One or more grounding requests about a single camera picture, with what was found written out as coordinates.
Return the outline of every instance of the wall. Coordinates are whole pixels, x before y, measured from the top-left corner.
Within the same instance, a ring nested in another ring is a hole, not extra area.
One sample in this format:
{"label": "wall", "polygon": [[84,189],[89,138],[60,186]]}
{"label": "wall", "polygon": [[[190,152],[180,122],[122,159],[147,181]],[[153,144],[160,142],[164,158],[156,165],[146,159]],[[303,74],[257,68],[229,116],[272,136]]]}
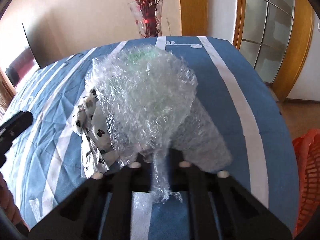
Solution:
{"label": "wall", "polygon": [[287,98],[320,101],[320,24],[315,13],[310,49],[301,73]]}
{"label": "wall", "polygon": [[237,0],[208,0],[208,35],[233,42]]}
{"label": "wall", "polygon": [[[117,41],[139,38],[132,0],[13,0],[0,20],[0,66],[18,45],[21,23],[40,65]],[[180,0],[164,0],[163,35],[181,35]]]}

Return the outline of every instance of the bubble-wrapped object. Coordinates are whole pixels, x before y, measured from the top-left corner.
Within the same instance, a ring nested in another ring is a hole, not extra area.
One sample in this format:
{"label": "bubble-wrapped object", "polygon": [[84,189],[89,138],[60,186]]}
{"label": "bubble-wrapped object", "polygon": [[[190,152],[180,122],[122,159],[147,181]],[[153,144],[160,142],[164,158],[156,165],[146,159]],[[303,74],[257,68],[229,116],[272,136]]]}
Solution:
{"label": "bubble-wrapped object", "polygon": [[232,161],[222,135],[198,98],[171,139],[171,147],[182,151],[186,161],[203,171],[219,171]]}
{"label": "bubble-wrapped object", "polygon": [[152,148],[154,198],[167,199],[164,157],[170,137],[190,114],[197,87],[193,70],[173,54],[147,45],[95,60],[90,80],[123,164],[132,160],[128,147]]}

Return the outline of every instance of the paw print fabric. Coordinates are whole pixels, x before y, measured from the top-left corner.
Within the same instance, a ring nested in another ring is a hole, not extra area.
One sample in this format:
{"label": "paw print fabric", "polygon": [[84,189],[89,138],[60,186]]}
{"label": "paw print fabric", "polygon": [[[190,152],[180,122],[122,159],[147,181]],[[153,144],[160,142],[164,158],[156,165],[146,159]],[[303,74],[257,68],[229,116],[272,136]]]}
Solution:
{"label": "paw print fabric", "polygon": [[111,146],[106,119],[95,89],[90,90],[74,108],[73,131],[82,137],[82,177],[90,178],[96,172],[107,172],[118,158]]}

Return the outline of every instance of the orange mesh basket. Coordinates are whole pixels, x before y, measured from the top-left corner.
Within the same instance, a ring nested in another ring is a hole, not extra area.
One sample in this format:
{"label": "orange mesh basket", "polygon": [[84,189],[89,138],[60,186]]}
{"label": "orange mesh basket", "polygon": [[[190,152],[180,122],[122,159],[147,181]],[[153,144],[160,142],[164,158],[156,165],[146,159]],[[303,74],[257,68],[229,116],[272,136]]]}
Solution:
{"label": "orange mesh basket", "polygon": [[299,173],[299,215],[294,236],[309,222],[320,204],[320,129],[293,140]]}

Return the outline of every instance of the blue bedsheet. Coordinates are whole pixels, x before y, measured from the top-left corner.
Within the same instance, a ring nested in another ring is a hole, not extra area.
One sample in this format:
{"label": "blue bedsheet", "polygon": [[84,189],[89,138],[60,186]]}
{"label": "blue bedsheet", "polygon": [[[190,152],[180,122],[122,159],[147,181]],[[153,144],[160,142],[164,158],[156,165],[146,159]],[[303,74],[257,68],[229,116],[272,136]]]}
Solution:
{"label": "blue bedsheet", "polygon": [[[84,78],[92,59],[140,44],[172,51],[194,69],[199,82],[197,96],[233,156],[226,170],[293,230],[298,212],[298,171],[279,109],[239,51],[228,41],[205,37],[115,43],[36,72],[15,96],[4,118],[28,110],[34,123],[14,141],[1,169],[28,225],[33,227],[84,181],[80,177],[81,138],[72,132],[71,113],[85,95]],[[175,199],[164,205],[150,204],[143,216],[146,228],[136,239],[157,239],[159,234],[161,239],[186,239],[186,208]]]}

